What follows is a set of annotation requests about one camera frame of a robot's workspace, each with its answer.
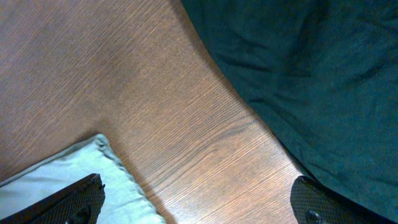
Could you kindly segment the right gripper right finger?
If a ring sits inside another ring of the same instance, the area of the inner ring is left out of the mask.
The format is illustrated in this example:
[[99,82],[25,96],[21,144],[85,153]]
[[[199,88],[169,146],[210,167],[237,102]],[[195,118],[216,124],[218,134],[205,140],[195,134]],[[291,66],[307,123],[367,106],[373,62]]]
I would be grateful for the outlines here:
[[299,224],[395,224],[303,175],[293,183],[290,204]]

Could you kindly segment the khaki shorts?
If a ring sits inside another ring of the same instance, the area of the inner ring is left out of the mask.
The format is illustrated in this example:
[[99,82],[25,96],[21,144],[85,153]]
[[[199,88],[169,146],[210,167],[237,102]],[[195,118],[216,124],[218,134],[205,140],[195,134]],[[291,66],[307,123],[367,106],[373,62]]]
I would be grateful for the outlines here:
[[165,223],[97,134],[1,182],[1,223]]

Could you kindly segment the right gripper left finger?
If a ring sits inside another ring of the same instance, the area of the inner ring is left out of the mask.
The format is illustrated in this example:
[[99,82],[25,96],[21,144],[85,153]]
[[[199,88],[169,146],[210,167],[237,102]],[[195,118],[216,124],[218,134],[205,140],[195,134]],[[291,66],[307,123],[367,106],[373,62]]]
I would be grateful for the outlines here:
[[99,174],[90,174],[1,220],[21,224],[96,224],[105,200]]

